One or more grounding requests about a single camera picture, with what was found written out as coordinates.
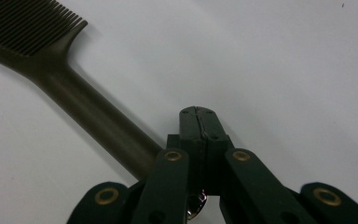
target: dark green plastic part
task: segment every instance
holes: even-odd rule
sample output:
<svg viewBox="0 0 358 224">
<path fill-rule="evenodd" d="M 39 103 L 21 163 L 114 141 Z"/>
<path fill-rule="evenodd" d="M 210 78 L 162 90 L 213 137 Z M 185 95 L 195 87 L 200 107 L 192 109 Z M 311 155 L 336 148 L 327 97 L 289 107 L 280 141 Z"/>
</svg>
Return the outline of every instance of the dark green plastic part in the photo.
<svg viewBox="0 0 358 224">
<path fill-rule="evenodd" d="M 33 81 L 137 179 L 147 177 L 162 148 L 67 63 L 68 49 L 87 22 L 55 1 L 0 5 L 6 13 L 0 16 L 0 63 Z M 45 12 L 46 18 L 26 10 Z"/>
</svg>

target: comb teeth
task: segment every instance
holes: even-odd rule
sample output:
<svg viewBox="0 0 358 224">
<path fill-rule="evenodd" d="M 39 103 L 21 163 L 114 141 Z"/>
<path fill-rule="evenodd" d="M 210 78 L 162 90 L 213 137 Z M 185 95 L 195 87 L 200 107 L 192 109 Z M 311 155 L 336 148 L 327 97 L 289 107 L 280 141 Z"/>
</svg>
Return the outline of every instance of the comb teeth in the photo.
<svg viewBox="0 0 358 224">
<path fill-rule="evenodd" d="M 54 0 L 0 0 L 0 48 L 32 56 L 81 21 Z"/>
</svg>

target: dark green comb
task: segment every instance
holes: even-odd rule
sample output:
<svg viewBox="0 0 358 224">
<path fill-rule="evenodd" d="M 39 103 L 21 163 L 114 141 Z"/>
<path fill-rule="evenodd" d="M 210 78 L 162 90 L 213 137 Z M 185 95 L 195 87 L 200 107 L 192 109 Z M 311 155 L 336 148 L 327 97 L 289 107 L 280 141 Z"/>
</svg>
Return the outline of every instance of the dark green comb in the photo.
<svg viewBox="0 0 358 224">
<path fill-rule="evenodd" d="M 161 148 L 67 63 L 86 25 L 56 1 L 0 0 L 0 63 L 33 81 L 136 178 L 147 177 Z"/>
</svg>

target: white table surface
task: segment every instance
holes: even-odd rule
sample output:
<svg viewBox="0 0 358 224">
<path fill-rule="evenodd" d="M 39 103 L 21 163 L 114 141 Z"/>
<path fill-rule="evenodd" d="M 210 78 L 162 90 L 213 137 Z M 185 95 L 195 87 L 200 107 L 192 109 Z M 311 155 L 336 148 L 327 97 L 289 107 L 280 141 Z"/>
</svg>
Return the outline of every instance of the white table surface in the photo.
<svg viewBox="0 0 358 224">
<path fill-rule="evenodd" d="M 160 145 L 182 108 L 208 107 L 286 187 L 358 202 L 358 0 L 61 3 L 89 22 L 70 64 Z M 0 65 L 0 223 L 65 223 L 105 181 L 136 182 Z M 190 223 L 223 223 L 218 200 Z"/>
</svg>

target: metal screw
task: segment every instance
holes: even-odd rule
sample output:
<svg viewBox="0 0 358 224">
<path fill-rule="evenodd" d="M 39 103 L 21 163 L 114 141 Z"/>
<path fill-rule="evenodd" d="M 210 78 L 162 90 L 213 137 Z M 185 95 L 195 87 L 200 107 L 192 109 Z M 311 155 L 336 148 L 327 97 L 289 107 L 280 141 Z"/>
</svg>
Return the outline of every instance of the metal screw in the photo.
<svg viewBox="0 0 358 224">
<path fill-rule="evenodd" d="M 249 156 L 248 153 L 244 152 L 244 151 L 236 151 L 232 154 L 232 156 L 237 160 L 237 161 L 248 161 L 251 159 L 251 156 Z"/>
<path fill-rule="evenodd" d="M 114 202 L 118 198 L 118 190 L 115 188 L 101 189 L 95 194 L 94 200 L 99 205 L 107 205 Z"/>
<path fill-rule="evenodd" d="M 164 157 L 168 161 L 179 161 L 180 159 L 182 159 L 182 154 L 176 151 L 169 151 L 165 153 Z"/>
<path fill-rule="evenodd" d="M 315 196 L 315 198 L 318 199 L 319 201 L 321 201 L 322 203 L 325 203 L 325 204 L 328 204 L 331 206 L 339 206 L 342 203 L 339 196 L 336 195 L 335 192 L 333 192 L 329 189 L 322 189 L 322 188 L 314 189 L 313 196 Z"/>
</svg>

